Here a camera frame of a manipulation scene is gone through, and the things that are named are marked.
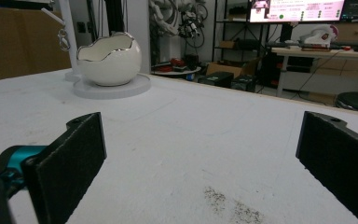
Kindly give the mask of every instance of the white machine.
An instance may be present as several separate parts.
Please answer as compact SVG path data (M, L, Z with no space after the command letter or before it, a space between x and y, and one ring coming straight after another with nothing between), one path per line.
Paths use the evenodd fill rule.
M330 43L338 37L338 28L334 25L318 25L310 32L310 35L303 35L300 39L304 44L316 45L323 48L330 48Z

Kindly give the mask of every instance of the white textured surface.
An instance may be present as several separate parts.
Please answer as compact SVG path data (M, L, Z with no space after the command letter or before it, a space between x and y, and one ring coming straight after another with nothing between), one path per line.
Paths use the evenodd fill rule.
M161 77L140 95L89 100L65 72L0 81L0 153L102 112L107 159L69 223L358 223L295 156L305 110L356 132L358 113ZM10 204L36 223L27 191Z

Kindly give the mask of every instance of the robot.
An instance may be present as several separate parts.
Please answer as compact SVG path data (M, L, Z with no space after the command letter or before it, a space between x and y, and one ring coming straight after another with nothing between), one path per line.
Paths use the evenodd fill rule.
M200 35L199 27L205 19L203 13L198 11L197 5L204 1L195 0L149 0L151 24L156 25L158 35L174 36L183 38ZM179 15L182 24L178 25Z

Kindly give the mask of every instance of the shelf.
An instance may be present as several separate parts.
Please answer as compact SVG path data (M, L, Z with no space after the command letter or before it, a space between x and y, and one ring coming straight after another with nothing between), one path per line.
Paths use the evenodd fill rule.
M238 24L247 23L247 24L250 24L248 21L216 21L216 23L238 23Z
M225 16L223 19L217 19L217 9L220 7L224 7L224 15L227 15L229 5L227 2L230 0L218 1L215 0L215 10L214 10L214 20L213 20L213 44L212 44L212 61L215 61L216 51L220 54L220 57L217 57L218 60L225 60L229 58L229 56L238 55L237 52L232 51L242 51L241 59L243 57L248 56L245 51L252 51L257 52L257 57L262 54L262 40L264 39L263 31L264 25L263 24L254 24L250 23L246 20L245 15L228 15ZM237 40L239 39L237 47L240 48L222 48L220 43L225 40Z

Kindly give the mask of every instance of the cardboard box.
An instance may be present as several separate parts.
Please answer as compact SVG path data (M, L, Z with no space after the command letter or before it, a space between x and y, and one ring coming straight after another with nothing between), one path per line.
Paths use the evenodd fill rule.
M0 79L71 67L59 46L62 28L41 10L0 8Z
M255 70L257 68L258 62L262 58L256 58L251 60L248 63L240 62L212 62L209 63L208 69L206 71L206 76L215 73L215 72L230 72L234 74L234 77L240 75L255 75Z
M222 49L234 49L235 42L231 40L220 41L219 47Z
M246 14L228 14L229 21L246 21Z

